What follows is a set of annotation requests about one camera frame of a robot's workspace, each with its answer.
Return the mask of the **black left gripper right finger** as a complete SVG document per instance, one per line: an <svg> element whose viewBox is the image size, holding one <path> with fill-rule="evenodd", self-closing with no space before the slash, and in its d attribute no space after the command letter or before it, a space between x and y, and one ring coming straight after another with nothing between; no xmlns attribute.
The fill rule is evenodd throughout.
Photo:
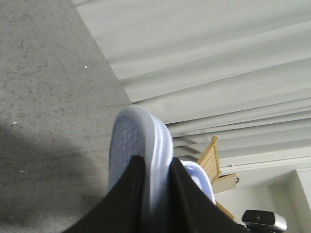
<svg viewBox="0 0 311 233"><path fill-rule="evenodd" d="M247 233L200 190L178 158L169 170L171 233Z"/></svg>

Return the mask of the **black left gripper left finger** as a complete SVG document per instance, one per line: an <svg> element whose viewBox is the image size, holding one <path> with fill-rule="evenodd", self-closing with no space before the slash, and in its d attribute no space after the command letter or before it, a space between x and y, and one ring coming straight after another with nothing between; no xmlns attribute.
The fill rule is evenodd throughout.
<svg viewBox="0 0 311 233"><path fill-rule="evenodd" d="M144 174L143 158L131 157L124 173L103 200L65 232L138 233Z"/></svg>

